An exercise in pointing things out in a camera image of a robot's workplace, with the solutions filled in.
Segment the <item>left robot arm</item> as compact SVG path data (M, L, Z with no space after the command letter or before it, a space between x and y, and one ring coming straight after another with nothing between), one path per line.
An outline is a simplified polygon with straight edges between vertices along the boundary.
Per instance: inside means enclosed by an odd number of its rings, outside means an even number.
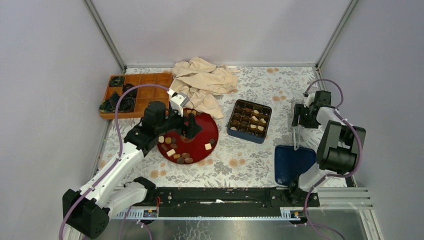
M103 233L110 219L125 208L139 202L144 206L152 204L154 190L139 182L132 182L118 192L114 189L127 172L158 144L160 136L176 132L191 140L201 131L195 115L184 115L180 105L167 109L163 102L150 102L140 124L119 138L115 160L108 162L80 189L68 189L62 196L63 221L59 239L63 239L65 225L95 239Z

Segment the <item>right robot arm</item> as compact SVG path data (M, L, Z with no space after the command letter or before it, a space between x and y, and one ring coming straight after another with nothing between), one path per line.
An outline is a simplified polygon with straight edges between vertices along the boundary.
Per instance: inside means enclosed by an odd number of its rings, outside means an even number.
M323 127L324 132L316 150L316 162L289 185L286 198L293 206L301 205L308 192L317 192L330 178L351 174L360 164L366 130L343 118L331 105L331 99L329 91L318 90L303 103L294 105L291 123L294 150L300 147L301 128Z

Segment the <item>navy box lid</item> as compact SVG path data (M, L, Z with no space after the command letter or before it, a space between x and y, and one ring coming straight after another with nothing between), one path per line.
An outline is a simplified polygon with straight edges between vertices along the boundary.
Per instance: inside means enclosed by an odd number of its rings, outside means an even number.
M316 163L313 149L291 145L278 145L274 150L274 180L278 185L288 186L300 174Z

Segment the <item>navy chocolate box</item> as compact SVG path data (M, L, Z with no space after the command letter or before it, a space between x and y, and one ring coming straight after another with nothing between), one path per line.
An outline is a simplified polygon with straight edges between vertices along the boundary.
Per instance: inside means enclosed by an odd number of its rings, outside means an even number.
M272 108L263 104L238 99L230 114L227 133L232 137L264 143L270 125Z

